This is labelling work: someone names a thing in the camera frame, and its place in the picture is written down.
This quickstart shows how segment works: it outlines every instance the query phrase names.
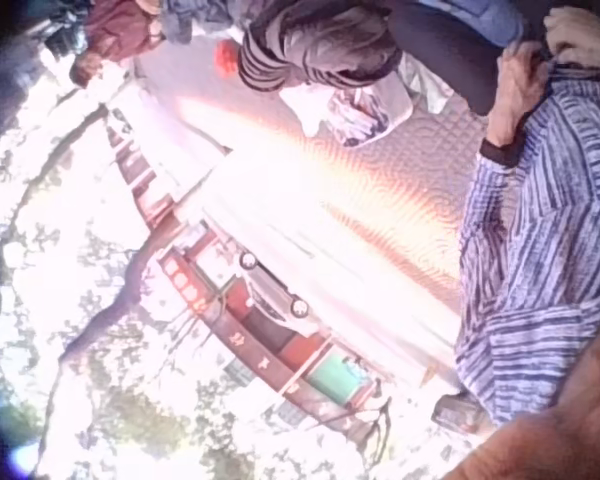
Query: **black watch strap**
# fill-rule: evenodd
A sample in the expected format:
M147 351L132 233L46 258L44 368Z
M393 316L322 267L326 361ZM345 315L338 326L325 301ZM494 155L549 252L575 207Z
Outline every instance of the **black watch strap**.
M480 145L480 155L505 168L515 168L524 148L524 138L523 131L519 130L513 143L503 147L496 147L485 138Z

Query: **car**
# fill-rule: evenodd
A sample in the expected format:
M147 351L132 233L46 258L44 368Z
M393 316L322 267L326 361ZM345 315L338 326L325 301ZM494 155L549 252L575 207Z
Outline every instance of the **car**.
M270 320L310 337L320 329L320 319L309 304L289 291L257 257L243 250L238 259L249 291L250 306L261 310Z

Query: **red shirt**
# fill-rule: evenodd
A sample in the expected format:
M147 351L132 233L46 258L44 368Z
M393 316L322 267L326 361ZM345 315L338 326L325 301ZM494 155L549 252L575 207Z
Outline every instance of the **red shirt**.
M153 18L135 0L96 0L85 23L89 50L112 62L151 50Z

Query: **blue striped shirt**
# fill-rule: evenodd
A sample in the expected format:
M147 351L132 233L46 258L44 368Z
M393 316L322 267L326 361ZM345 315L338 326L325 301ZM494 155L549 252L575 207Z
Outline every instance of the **blue striped shirt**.
M498 425L551 406L600 329L600 80L551 88L516 169L478 155L461 231L457 368Z

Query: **green panel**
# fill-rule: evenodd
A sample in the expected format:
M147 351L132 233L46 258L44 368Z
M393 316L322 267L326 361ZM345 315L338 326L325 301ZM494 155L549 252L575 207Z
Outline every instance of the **green panel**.
M347 366L345 356L331 351L308 376L307 381L339 405L345 405L358 389L369 383Z

